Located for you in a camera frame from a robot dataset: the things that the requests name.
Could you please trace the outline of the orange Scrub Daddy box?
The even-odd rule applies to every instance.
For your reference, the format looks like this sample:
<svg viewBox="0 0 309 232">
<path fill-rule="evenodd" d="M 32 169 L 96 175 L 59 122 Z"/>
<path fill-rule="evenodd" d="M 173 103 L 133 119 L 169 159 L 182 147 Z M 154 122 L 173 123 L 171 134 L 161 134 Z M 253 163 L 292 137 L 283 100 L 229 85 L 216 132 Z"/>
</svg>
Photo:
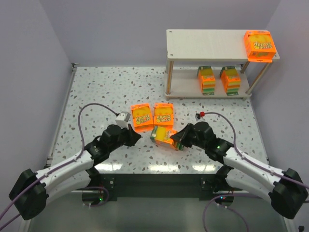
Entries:
<svg viewBox="0 0 309 232">
<path fill-rule="evenodd" d="M 136 104 L 131 106 L 133 125 L 136 132 L 152 131 L 154 120 L 148 103 Z"/>
<path fill-rule="evenodd" d="M 154 125 L 168 129 L 173 128 L 173 104 L 155 103 L 154 104 Z"/>
<path fill-rule="evenodd" d="M 248 30 L 244 34 L 248 61 L 271 63 L 277 49 L 272 35 L 267 30 Z"/>
</svg>

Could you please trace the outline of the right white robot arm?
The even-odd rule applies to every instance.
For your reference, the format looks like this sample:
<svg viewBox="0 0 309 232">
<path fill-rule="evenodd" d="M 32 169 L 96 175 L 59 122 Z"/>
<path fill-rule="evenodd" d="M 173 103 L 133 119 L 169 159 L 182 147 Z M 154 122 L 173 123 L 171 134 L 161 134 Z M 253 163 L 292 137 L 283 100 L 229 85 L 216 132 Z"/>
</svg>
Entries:
<svg viewBox="0 0 309 232">
<path fill-rule="evenodd" d="M 295 218 L 309 195 L 297 171 L 291 168 L 284 171 L 248 156 L 232 143 L 218 138 L 205 121 L 187 124 L 171 139 L 185 147 L 203 149 L 211 160 L 229 169 L 225 181 L 230 187 L 264 199 L 287 219 Z"/>
</svg>

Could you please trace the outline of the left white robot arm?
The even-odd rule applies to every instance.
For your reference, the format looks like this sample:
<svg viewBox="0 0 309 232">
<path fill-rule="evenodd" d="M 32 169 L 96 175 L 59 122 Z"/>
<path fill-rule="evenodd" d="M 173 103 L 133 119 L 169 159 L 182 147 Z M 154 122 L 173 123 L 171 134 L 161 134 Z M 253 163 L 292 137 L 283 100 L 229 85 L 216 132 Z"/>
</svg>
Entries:
<svg viewBox="0 0 309 232">
<path fill-rule="evenodd" d="M 76 175 L 89 176 L 95 166 L 107 160 L 110 154 L 122 146 L 132 147 L 141 138 L 132 126 L 121 128 L 109 125 L 82 150 L 57 165 L 39 171 L 23 171 L 9 193 L 9 198 L 24 220 L 36 217 L 48 203 L 74 189 L 88 186 Z"/>
</svg>

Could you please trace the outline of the multicolour sponge stack pack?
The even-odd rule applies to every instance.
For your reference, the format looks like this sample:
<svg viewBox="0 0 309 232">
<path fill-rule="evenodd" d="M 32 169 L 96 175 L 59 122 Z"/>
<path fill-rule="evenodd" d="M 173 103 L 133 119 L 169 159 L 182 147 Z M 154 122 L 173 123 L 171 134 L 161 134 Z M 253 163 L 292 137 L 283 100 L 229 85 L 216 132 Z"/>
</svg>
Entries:
<svg viewBox="0 0 309 232">
<path fill-rule="evenodd" d="M 220 71 L 220 78 L 227 96 L 238 95 L 241 78 L 235 66 L 222 67 Z"/>
<path fill-rule="evenodd" d="M 200 89 L 203 95 L 214 95 L 216 80 L 211 66 L 199 66 L 197 71 Z"/>
<path fill-rule="evenodd" d="M 175 150 L 183 150 L 183 145 L 171 139 L 171 136 L 176 133 L 176 130 L 156 125 L 151 132 L 150 139 L 158 145 L 170 147 Z"/>
</svg>

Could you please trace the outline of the left aluminium frame rail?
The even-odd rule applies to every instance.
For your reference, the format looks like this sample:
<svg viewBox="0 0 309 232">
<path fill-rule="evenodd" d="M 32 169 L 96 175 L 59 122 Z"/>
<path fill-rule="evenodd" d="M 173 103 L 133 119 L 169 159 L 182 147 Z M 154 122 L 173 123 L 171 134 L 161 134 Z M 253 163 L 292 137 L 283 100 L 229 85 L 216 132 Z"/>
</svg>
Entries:
<svg viewBox="0 0 309 232">
<path fill-rule="evenodd" d="M 53 136 L 52 144 L 51 144 L 51 147 L 49 149 L 48 156 L 47 156 L 46 163 L 45 163 L 44 167 L 50 167 L 51 164 L 52 164 L 54 149 L 55 149 L 57 138 L 58 138 L 58 135 L 59 135 L 59 132 L 60 132 L 61 123 L 62 123 L 64 114 L 65 114 L 67 102 L 68 102 L 68 99 L 70 97 L 70 90 L 71 90 L 72 85 L 73 85 L 73 81 L 74 81 L 74 78 L 75 78 L 75 74 L 76 74 L 78 65 L 79 65 L 78 63 L 72 63 L 72 70 L 71 70 L 69 85 L 68 85 L 68 88 L 67 88 L 67 91 L 66 91 L 66 94 L 65 94 L 64 103 L 61 107 L 60 117 L 59 117 L 58 123 L 56 125 L 56 131 L 55 131 L 55 134 Z"/>
</svg>

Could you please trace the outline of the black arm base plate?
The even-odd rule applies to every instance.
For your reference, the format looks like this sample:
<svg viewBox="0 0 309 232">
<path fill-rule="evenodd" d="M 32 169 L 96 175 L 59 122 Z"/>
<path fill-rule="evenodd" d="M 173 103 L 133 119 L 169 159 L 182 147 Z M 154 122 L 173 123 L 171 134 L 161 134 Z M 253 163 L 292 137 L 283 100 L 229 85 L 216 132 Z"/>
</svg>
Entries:
<svg viewBox="0 0 309 232">
<path fill-rule="evenodd" d="M 98 174 L 90 187 L 103 187 L 109 201 L 119 198 L 198 198 L 234 191 L 216 174 Z"/>
</svg>

